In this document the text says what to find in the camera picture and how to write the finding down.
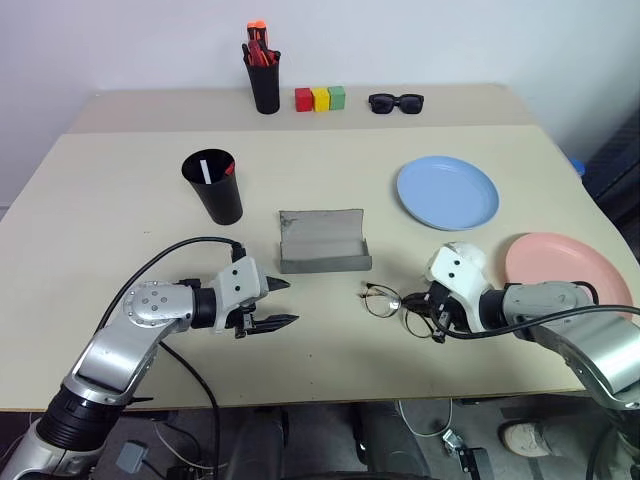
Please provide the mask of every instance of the black sunglasses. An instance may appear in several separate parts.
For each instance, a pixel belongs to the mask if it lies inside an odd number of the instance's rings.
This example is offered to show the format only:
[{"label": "black sunglasses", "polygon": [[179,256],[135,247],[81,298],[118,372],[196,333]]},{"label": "black sunglasses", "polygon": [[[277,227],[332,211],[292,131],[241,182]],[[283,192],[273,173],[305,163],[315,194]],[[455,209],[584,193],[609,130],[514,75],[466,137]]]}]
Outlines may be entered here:
[{"label": "black sunglasses", "polygon": [[422,111],[424,97],[408,93],[395,97],[388,93],[374,93],[369,96],[369,104],[373,113],[391,113],[396,105],[402,113],[416,114]]}]

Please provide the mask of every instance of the person's foot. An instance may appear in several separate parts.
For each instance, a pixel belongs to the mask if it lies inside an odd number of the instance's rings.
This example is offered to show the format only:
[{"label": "person's foot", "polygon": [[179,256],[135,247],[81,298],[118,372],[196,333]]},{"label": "person's foot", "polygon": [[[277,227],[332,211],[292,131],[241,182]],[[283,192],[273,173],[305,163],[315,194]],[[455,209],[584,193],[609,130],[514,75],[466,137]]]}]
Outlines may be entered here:
[{"label": "person's foot", "polygon": [[530,458],[551,455],[536,423],[507,424],[500,429],[499,434],[505,448],[516,455]]}]

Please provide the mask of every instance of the beige table surface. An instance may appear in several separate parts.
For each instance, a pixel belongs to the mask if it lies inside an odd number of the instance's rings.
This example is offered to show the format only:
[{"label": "beige table surface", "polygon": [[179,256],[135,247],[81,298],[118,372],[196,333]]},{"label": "beige table surface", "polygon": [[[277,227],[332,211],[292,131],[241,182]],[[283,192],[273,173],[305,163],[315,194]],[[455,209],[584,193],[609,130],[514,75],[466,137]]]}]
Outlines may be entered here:
[{"label": "beige table surface", "polygon": [[[640,269],[622,237],[508,90],[395,87],[392,93],[431,96],[433,107],[427,102],[418,117],[381,118],[359,101],[378,89],[348,89],[353,111],[324,114],[292,112],[287,92],[274,117],[255,113],[246,91],[93,99],[0,222],[0,408],[44,408],[112,295],[159,250],[191,236],[228,236],[278,275],[278,210],[307,209],[363,208],[373,270],[284,276],[292,287],[261,301],[257,312],[300,315],[277,333],[235,340],[231,331],[191,331],[168,338],[221,405],[579,389],[558,355],[513,336],[438,345],[409,335],[399,316],[367,314],[356,295],[363,281],[402,293],[424,289],[425,263],[448,241],[483,248],[487,273],[500,286],[507,248],[532,231],[588,243],[618,268],[636,303],[640,292]],[[233,129],[221,131],[222,112],[229,112]],[[404,128],[384,128],[398,126]],[[235,225],[212,223],[180,175],[182,160],[207,147],[236,157],[245,213]],[[395,176],[403,164],[430,154],[465,159],[493,179],[501,205],[490,223],[443,232],[403,210]],[[144,278],[210,278],[228,262],[226,246],[194,245]],[[139,394],[155,396],[145,407],[207,405],[164,352]]]}]

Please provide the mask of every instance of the wooden block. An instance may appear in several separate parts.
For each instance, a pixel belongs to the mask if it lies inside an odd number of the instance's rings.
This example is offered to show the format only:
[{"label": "wooden block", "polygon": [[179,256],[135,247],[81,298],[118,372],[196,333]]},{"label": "wooden block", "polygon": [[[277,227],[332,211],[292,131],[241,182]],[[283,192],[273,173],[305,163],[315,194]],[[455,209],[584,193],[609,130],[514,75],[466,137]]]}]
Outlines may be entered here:
[{"label": "wooden block", "polygon": [[329,110],[329,90],[326,88],[312,88],[313,93],[313,109],[316,112],[326,112]]},{"label": "wooden block", "polygon": [[313,110],[313,94],[310,88],[296,88],[296,112]]},{"label": "wooden block", "polygon": [[344,110],[344,101],[346,93],[343,87],[329,87],[329,96],[331,97],[330,109],[331,110]]}]

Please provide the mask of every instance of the yellow block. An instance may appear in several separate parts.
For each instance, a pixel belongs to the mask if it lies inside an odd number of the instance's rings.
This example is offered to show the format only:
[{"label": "yellow block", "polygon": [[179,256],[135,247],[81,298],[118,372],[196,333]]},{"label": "yellow block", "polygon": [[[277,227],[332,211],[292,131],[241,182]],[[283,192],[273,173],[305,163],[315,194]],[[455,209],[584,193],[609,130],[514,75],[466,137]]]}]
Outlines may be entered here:
[{"label": "yellow block", "polygon": [[311,93],[313,94],[313,109],[316,112],[328,111],[331,100],[329,90],[326,88],[312,88]]}]

